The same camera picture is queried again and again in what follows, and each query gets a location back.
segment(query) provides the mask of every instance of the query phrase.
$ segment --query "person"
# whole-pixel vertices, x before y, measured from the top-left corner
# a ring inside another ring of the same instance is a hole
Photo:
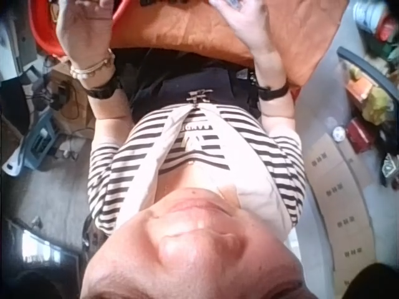
[[[109,235],[82,298],[315,298],[283,243],[305,174],[267,7],[209,3],[254,57],[260,120],[211,67],[133,103],[133,124],[108,50],[113,1],[59,1],[57,36],[96,118],[90,211]]]

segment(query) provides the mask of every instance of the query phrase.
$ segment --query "red box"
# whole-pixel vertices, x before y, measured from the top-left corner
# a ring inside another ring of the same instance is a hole
[[[374,133],[369,132],[358,118],[349,122],[347,136],[357,154],[368,151],[375,141]]]

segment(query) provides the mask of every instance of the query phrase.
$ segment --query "white container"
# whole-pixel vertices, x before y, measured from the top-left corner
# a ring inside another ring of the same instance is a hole
[[[384,2],[359,1],[353,7],[353,19],[359,28],[375,34],[381,18],[387,11],[387,5]]]

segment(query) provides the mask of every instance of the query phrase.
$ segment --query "hand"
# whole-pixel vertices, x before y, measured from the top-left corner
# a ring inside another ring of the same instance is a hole
[[[234,9],[226,0],[209,0],[252,53],[275,51],[269,37],[269,12],[264,0],[238,0],[240,9]]]
[[[108,57],[113,0],[59,0],[57,37],[77,69],[87,69]]]

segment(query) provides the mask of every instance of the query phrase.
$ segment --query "orange fabric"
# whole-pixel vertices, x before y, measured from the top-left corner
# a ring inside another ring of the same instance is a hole
[[[347,0],[265,0],[272,38],[290,83],[303,86],[327,51]],[[207,0],[158,2],[140,7],[132,0],[116,24],[112,47],[156,47],[194,52],[250,66],[247,48]]]

